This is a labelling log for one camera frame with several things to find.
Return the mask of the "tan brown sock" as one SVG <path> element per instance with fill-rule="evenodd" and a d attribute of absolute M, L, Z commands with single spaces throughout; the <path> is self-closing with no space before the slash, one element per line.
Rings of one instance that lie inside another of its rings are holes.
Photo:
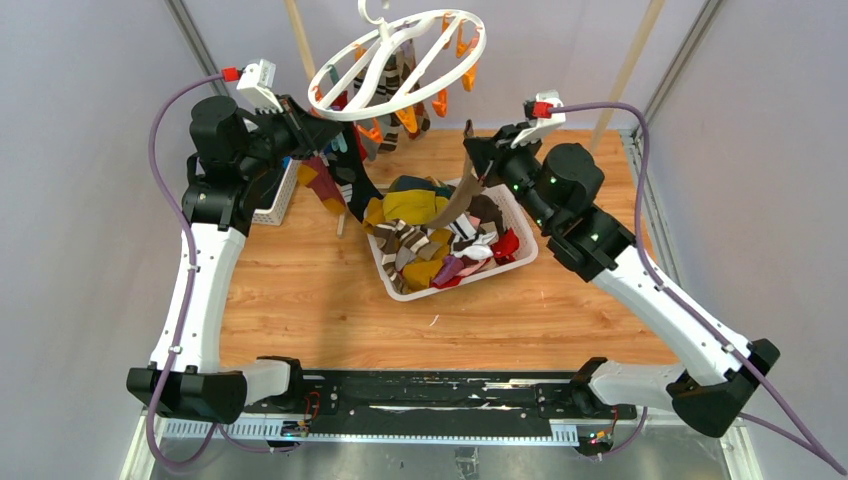
<path fill-rule="evenodd" d="M 471 156 L 465 155 L 463 164 L 463 175 L 455 191 L 448 200 L 447 205 L 424 226 L 428 229 L 443 229 L 463 214 L 471 204 L 474 196 L 479 195 L 484 189 L 484 182 L 476 172 Z"/>

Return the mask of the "white round clip hanger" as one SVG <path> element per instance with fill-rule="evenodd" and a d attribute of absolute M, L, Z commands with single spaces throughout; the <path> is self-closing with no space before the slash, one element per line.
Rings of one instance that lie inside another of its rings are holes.
<path fill-rule="evenodd" d="M 474 90 L 488 42 L 478 15 L 448 8 L 388 21 L 371 15 L 365 1 L 357 11 L 372 30 L 318 68 L 307 93 L 315 113 L 342 122 L 395 115 L 412 130 L 415 106 L 432 100 L 443 117 L 453 85 Z"/>

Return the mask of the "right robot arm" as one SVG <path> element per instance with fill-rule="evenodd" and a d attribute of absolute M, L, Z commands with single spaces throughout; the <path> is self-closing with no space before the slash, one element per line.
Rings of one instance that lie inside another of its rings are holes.
<path fill-rule="evenodd" d="M 547 237 L 554 258 L 626 306 L 678 359 L 650 366 L 593 357 L 572 379 L 574 408 L 588 417 L 618 405 L 655 408 L 701 434 L 723 436 L 779 350 L 723 326 L 652 260 L 641 260 L 635 235 L 595 204 L 604 174 L 583 146 L 558 144 L 539 161 L 541 142 L 521 144 L 521 132 L 507 125 L 491 137 L 465 136 L 478 179 L 504 185 Z"/>

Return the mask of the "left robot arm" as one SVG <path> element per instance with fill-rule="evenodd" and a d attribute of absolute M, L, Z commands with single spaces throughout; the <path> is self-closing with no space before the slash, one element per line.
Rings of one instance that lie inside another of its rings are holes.
<path fill-rule="evenodd" d="M 254 212 L 281 174 L 283 160 L 319 153 L 341 123 L 314 116 L 288 95 L 250 112 L 227 96 L 191 110 L 196 148 L 187 160 L 188 187 L 177 209 L 182 223 L 179 273 L 160 339 L 148 364 L 129 370 L 126 387 L 167 418 L 232 424 L 244 408 L 270 401 L 299 410 L 307 386 L 297 360 L 264 356 L 229 370 L 220 364 L 227 294 Z"/>

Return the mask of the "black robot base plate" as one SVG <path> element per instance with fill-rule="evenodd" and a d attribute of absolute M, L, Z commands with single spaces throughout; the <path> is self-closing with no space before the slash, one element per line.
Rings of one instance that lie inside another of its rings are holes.
<path fill-rule="evenodd" d="M 306 420 L 313 438 L 541 440 L 554 421 L 606 427 L 634 420 L 631 405 L 603 407 L 576 393 L 571 371 L 331 370 L 305 372 L 302 397 L 247 414 Z"/>

